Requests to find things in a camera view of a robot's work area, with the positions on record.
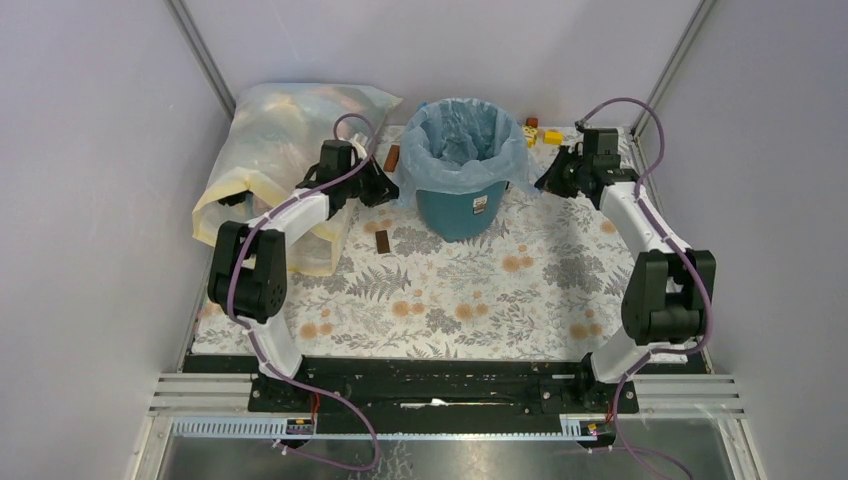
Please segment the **light blue plastic trash bag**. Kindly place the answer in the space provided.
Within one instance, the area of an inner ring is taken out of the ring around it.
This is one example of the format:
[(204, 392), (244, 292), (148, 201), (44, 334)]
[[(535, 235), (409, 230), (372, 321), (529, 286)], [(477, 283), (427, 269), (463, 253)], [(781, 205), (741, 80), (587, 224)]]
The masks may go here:
[(397, 203), (411, 207), (419, 191), (464, 195), (503, 181), (535, 194), (540, 176), (522, 126), (507, 111), (448, 98), (419, 108), (405, 126), (393, 181)]

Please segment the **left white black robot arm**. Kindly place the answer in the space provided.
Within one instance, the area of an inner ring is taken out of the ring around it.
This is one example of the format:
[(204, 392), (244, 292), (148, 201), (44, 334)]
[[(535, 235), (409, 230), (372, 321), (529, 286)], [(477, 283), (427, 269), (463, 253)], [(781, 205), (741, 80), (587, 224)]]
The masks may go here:
[(207, 295), (243, 329), (260, 371), (277, 378), (271, 395), (285, 410), (304, 407), (311, 388), (296, 375), (303, 355), (278, 317), (287, 296), (288, 249), (350, 200), (375, 207), (398, 196), (398, 187), (362, 145), (327, 140), (318, 162), (279, 206), (219, 227)]

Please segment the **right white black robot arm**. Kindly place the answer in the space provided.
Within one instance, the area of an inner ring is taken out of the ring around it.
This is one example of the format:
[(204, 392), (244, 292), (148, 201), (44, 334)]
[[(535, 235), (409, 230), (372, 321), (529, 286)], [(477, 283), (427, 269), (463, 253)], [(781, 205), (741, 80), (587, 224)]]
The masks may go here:
[(622, 165), (614, 129), (583, 129), (576, 146), (560, 147), (536, 186), (563, 198), (584, 195), (612, 222), (634, 259), (622, 326), (589, 354), (589, 375), (573, 386), (577, 405), (597, 412), (612, 400), (612, 383), (632, 376), (652, 355), (690, 355), (705, 346), (713, 327), (716, 260), (693, 249), (661, 217), (642, 179)]

